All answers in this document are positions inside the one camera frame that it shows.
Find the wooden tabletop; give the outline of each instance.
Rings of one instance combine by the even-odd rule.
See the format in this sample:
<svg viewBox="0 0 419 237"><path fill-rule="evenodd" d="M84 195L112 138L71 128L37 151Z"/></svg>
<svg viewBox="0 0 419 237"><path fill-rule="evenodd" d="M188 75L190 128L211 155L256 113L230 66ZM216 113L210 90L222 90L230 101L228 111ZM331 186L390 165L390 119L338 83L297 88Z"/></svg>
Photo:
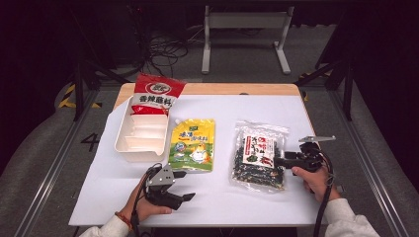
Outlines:
<svg viewBox="0 0 419 237"><path fill-rule="evenodd" d="M133 95L135 83L121 86L114 109ZM288 95L299 96L294 84L254 84L254 83L188 83L183 95Z"/></svg>

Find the white plastic tray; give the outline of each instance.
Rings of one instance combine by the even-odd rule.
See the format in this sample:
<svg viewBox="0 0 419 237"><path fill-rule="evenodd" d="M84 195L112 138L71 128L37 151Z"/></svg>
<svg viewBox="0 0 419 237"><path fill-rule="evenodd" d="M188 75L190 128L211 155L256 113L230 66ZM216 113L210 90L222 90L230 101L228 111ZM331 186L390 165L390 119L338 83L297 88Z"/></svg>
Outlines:
<svg viewBox="0 0 419 237"><path fill-rule="evenodd" d="M132 116L132 97L125 106L115 149L129 162L162 161L169 119L166 115Z"/></svg>

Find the white paper sheet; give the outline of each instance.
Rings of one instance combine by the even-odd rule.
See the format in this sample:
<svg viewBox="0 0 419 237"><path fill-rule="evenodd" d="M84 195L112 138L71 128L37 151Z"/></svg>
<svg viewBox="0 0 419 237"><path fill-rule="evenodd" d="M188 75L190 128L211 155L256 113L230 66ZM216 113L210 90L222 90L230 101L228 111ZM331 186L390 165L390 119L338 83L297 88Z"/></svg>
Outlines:
<svg viewBox="0 0 419 237"><path fill-rule="evenodd" d="M126 203L145 171L154 163L129 163L115 150L127 101L108 117L98 151L74 208L69 225L102 225ZM319 204L290 170L284 191L250 192L230 182L235 152L234 128L240 119L287 126L286 150L299 151L298 140L314 135L299 96L182 95L170 110L166 147L175 119L215 119L213 171L188 174L169 189L175 195L196 193L170 215L151 216L141 222L154 227L302 226L315 223Z"/></svg>

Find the person's right hand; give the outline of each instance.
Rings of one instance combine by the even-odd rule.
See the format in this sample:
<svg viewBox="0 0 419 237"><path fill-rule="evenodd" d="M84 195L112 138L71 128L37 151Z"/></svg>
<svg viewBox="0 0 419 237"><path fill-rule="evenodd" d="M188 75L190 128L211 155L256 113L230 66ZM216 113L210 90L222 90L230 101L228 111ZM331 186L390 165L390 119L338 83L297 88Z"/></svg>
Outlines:
<svg viewBox="0 0 419 237"><path fill-rule="evenodd" d="M321 167L315 173L308 172L300 167L293 167L292 171L295 175L302 177L304 186L308 191L313 191L317 201L322 202L324 193L326 192L326 181L328 179L328 172L326 167ZM329 200L340 198L339 192L333 185Z"/></svg>
<svg viewBox="0 0 419 237"><path fill-rule="evenodd" d="M145 179L145 175L142 176L141 181L138 185L133 189L131 192L128 201L124 208L120 211L121 215L124 216L128 221L130 221L131 213L133 210L133 206L135 204L136 195L138 192L141 192L140 196L142 197L138 204L136 205L136 211L138 212L138 219L139 221L143 221L148 218L150 215L154 214L171 214L172 209L167 206L159 206L151 204L147 199L144 197L144 192L140 190L141 184Z"/></svg>

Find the snack package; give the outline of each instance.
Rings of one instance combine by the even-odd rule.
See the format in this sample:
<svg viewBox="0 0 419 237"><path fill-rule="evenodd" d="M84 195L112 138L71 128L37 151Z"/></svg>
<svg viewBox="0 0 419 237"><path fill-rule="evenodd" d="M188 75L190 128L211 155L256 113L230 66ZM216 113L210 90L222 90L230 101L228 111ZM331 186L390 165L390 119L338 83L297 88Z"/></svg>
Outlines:
<svg viewBox="0 0 419 237"><path fill-rule="evenodd" d="M135 82L133 115L168 115L187 82L140 73Z"/></svg>
<svg viewBox="0 0 419 237"><path fill-rule="evenodd" d="M172 132L169 163L189 173L212 171L215 121L186 119Z"/></svg>
<svg viewBox="0 0 419 237"><path fill-rule="evenodd" d="M231 180L251 191L283 190L284 169L275 166L274 157L284 158L288 135L287 127L239 121Z"/></svg>

